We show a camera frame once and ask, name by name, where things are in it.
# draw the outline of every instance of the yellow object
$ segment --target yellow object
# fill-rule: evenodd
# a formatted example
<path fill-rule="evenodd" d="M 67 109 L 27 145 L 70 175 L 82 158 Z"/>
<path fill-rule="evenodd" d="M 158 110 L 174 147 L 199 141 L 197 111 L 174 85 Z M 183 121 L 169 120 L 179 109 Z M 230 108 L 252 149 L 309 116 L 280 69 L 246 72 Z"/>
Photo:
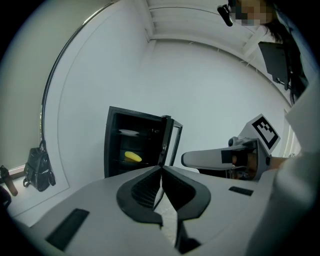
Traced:
<path fill-rule="evenodd" d="M 140 156 L 138 156 L 137 154 L 133 153 L 133 152 L 125 152 L 124 155 L 129 158 L 129 159 L 132 159 L 136 162 L 141 162 L 142 161 L 142 158 Z"/>

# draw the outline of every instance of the ceiling beam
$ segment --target ceiling beam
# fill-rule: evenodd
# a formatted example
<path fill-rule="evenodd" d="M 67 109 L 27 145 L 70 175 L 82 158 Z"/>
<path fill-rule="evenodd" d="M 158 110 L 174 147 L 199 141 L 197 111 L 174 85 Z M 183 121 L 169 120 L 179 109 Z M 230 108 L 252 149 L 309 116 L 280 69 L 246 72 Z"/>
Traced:
<path fill-rule="evenodd" d="M 156 12 L 156 11 L 160 11 L 161 9 L 189 9 L 189 10 L 196 10 L 196 11 L 202 11 L 211 15 L 216 15 L 219 17 L 219 19 L 221 20 L 222 24 L 225 24 L 222 21 L 222 18 L 220 17 L 220 14 L 218 13 L 217 9 L 212 9 L 212 8 L 207 8 L 204 6 L 198 6 L 198 5 L 191 5 L 191 4 L 181 4 L 181 3 L 177 3 L 177 4 L 173 4 L 173 3 L 167 3 L 167 4 L 157 4 L 157 5 L 150 5 L 149 9 L 150 12 Z M 245 27 L 247 30 L 249 30 L 251 33 L 255 32 L 255 29 L 253 26 L 246 26 Z"/>
<path fill-rule="evenodd" d="M 241 40 L 241 45 L 245 44 L 252 35 L 252 33 L 244 33 L 246 30 L 243 26 L 229 28 L 224 22 L 218 23 L 214 19 L 196 15 L 183 15 L 183 13 L 179 13 L 179 10 L 173 12 L 172 15 L 154 16 L 153 22 L 156 24 L 157 31 L 166 29 L 168 32 L 173 30 L 189 31 L 191 35 L 196 33 L 197 35 L 228 36 L 229 39 Z"/>
<path fill-rule="evenodd" d="M 152 20 L 147 0 L 134 0 L 134 5 L 140 15 L 149 40 L 155 33 L 155 24 Z"/>
<path fill-rule="evenodd" d="M 237 56 L 238 58 L 240 58 L 246 62 L 250 61 L 250 59 L 248 57 L 245 57 L 239 50 L 232 49 L 231 47 L 228 47 L 228 46 L 226 46 L 222 43 L 219 43 L 215 40 L 201 37 L 201 36 L 194 36 L 194 35 L 180 34 L 180 33 L 168 33 L 168 34 L 160 33 L 160 34 L 154 34 L 151 39 L 175 39 L 175 40 L 186 40 L 186 41 L 191 41 L 191 42 L 198 42 L 201 44 L 205 44 L 208 46 L 212 46 L 212 47 L 224 50 L 228 53 L 231 53 L 231 54 Z"/>
<path fill-rule="evenodd" d="M 259 26 L 255 33 L 250 37 L 249 41 L 246 42 L 242 48 L 242 53 L 245 57 L 248 57 L 255 51 L 258 47 L 258 43 L 262 40 L 265 34 L 266 30 L 262 26 Z"/>

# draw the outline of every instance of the white wall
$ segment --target white wall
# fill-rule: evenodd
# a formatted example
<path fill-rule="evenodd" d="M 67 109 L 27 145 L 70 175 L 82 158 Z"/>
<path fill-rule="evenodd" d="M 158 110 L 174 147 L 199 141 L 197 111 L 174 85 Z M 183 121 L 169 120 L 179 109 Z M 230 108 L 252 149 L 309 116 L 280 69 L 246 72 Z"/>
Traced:
<path fill-rule="evenodd" d="M 40 143 L 40 111 L 49 73 L 66 42 L 111 0 L 47 0 L 26 20 L 0 66 L 0 165 L 24 165 Z"/>
<path fill-rule="evenodd" d="M 135 87 L 143 101 L 134 109 L 171 115 L 183 124 L 177 167 L 187 151 L 227 147 L 261 113 L 283 134 L 289 105 L 268 79 L 230 54 L 197 43 L 158 41 L 144 67 Z"/>
<path fill-rule="evenodd" d="M 108 104 L 130 98 L 124 88 L 136 80 L 147 44 L 130 0 L 102 11 L 72 41 L 52 78 L 44 117 L 53 172 L 63 170 L 70 188 L 16 219 L 31 226 L 81 187 L 104 178 Z"/>
<path fill-rule="evenodd" d="M 57 68 L 45 136 L 49 154 L 55 156 L 51 162 L 64 169 L 70 189 L 21 215 L 24 222 L 34 222 L 77 189 L 104 178 L 109 106 L 171 115 L 183 124 L 178 167 L 187 151 L 226 147 L 260 113 L 283 134 L 288 105 L 269 80 L 238 58 L 208 46 L 183 41 L 147 43 L 139 17 L 127 2 L 96 29 L 86 30 L 89 38 L 79 35 Z M 91 22 L 100 19 L 98 15 Z"/>

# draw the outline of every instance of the gray surface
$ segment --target gray surface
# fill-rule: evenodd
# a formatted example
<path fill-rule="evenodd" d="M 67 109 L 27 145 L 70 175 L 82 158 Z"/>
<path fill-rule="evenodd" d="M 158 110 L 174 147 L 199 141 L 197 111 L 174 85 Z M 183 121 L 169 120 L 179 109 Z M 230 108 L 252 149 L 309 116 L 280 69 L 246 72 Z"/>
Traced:
<path fill-rule="evenodd" d="M 66 256 L 66 254 L 63 251 L 60 251 L 56 247 L 52 246 L 50 243 L 46 242 L 39 235 L 33 232 L 31 228 L 29 228 L 28 226 L 18 221 L 15 221 L 15 225 L 20 230 L 20 232 L 28 238 L 28 241 L 32 243 L 42 255 Z"/>
<path fill-rule="evenodd" d="M 163 227 L 161 228 L 161 232 L 174 246 L 177 236 L 178 214 L 166 194 L 163 195 L 155 212 L 162 217 Z"/>
<path fill-rule="evenodd" d="M 267 201 L 261 221 L 249 243 L 248 256 L 274 255 L 275 249 L 281 241 L 294 230 L 301 218 L 314 207 L 319 193 L 319 157 L 320 153 L 318 152 L 316 154 L 305 153 L 303 157 L 290 158 L 285 162 L 284 168 L 277 172 L 272 185 L 272 197 Z M 308 236 L 307 233 L 296 233 L 294 241 L 298 241 L 298 235 Z"/>
<path fill-rule="evenodd" d="M 205 185 L 211 193 L 211 201 L 198 219 L 184 221 L 189 237 L 198 240 L 201 244 L 211 241 L 223 230 L 232 226 L 238 217 L 252 202 L 253 195 L 259 187 L 254 181 L 244 181 L 208 176 L 194 173 L 177 167 L 172 170 Z M 232 186 L 253 190 L 252 196 L 229 191 Z"/>
<path fill-rule="evenodd" d="M 32 229 L 46 238 L 73 209 L 79 208 L 90 214 L 66 248 L 68 255 L 179 255 L 159 225 L 135 222 L 117 204 L 118 188 L 151 169 L 131 171 L 85 186 L 51 209 Z"/>
<path fill-rule="evenodd" d="M 233 217 L 229 219 L 229 224 L 223 228 L 221 226 L 222 229 L 215 232 L 215 236 L 212 236 L 210 227 L 214 222 L 221 220 L 212 219 L 204 223 L 207 228 L 202 232 L 211 237 L 206 244 L 199 247 L 196 255 L 243 256 L 247 254 L 248 244 L 264 214 L 276 173 L 276 171 L 266 171 L 262 175 L 246 206 L 238 211 L 231 209 Z"/>

